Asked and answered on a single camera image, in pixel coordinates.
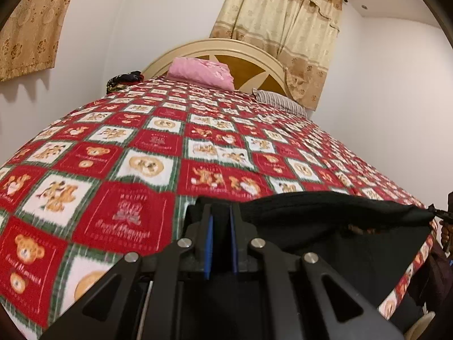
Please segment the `black pants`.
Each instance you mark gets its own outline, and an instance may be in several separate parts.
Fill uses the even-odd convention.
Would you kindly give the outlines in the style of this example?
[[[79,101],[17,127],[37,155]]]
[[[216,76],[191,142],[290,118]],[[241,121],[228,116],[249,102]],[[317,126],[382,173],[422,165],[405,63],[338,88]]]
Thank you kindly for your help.
[[[276,194],[239,208],[259,237],[296,256],[318,254],[374,306],[397,286],[432,231],[426,209],[332,191]]]

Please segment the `dark clothing bundle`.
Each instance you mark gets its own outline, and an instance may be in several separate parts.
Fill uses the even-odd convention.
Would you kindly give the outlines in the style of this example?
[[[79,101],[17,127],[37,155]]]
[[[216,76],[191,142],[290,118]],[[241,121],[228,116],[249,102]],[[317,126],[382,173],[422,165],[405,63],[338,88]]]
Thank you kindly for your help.
[[[140,71],[131,71],[126,74],[115,76],[108,80],[106,86],[106,94],[111,94],[116,91],[123,90],[132,85],[140,83],[144,80],[144,76]]]

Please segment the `red teddy bear bedspread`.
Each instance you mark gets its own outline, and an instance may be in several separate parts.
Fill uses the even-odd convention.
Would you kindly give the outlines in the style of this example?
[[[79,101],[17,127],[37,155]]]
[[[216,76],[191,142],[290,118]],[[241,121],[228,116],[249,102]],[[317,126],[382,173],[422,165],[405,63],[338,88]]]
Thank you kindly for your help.
[[[1,305],[26,339],[125,253],[180,236],[198,196],[331,190],[416,204],[311,120],[162,77],[32,135],[1,167]]]

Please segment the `striped pillow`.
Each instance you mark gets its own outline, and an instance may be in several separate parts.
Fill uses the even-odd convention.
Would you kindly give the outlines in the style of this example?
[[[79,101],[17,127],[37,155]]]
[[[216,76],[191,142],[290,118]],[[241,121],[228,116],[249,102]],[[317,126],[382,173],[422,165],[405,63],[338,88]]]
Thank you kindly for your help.
[[[304,107],[292,99],[272,91],[253,89],[255,99],[263,104],[271,105],[287,113],[306,118],[307,113]]]

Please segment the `pink folded blanket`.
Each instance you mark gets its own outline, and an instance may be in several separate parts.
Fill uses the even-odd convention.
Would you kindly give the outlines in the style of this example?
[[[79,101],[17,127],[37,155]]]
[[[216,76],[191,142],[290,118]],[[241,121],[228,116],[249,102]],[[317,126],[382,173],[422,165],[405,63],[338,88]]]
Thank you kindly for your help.
[[[176,57],[166,73],[166,79],[224,91],[235,89],[228,65],[199,58]]]

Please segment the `cream wooden headboard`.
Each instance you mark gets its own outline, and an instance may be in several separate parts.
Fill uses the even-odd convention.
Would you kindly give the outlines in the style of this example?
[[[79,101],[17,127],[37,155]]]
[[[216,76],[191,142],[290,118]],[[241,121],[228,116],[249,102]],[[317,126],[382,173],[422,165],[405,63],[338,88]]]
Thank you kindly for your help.
[[[165,74],[176,57],[201,58],[224,63],[238,91],[254,89],[291,97],[286,71],[273,56],[256,46],[231,39],[204,39],[175,47],[151,62],[144,70],[146,80]]]

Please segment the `beige patterned curtain by headboard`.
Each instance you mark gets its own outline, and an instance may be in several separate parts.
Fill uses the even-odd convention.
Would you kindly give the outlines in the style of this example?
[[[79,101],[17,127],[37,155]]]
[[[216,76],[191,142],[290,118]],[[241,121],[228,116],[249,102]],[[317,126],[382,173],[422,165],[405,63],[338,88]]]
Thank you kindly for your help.
[[[284,67],[293,100],[314,111],[339,35],[343,0],[225,0],[211,37],[260,48]]]

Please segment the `beige patterned curtain side wall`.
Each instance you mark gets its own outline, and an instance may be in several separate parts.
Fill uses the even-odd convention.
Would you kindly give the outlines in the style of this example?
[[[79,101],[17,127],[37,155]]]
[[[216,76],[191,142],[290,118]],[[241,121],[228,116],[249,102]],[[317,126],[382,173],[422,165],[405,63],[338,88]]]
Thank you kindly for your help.
[[[70,0],[21,0],[1,30],[1,80],[55,67]]]

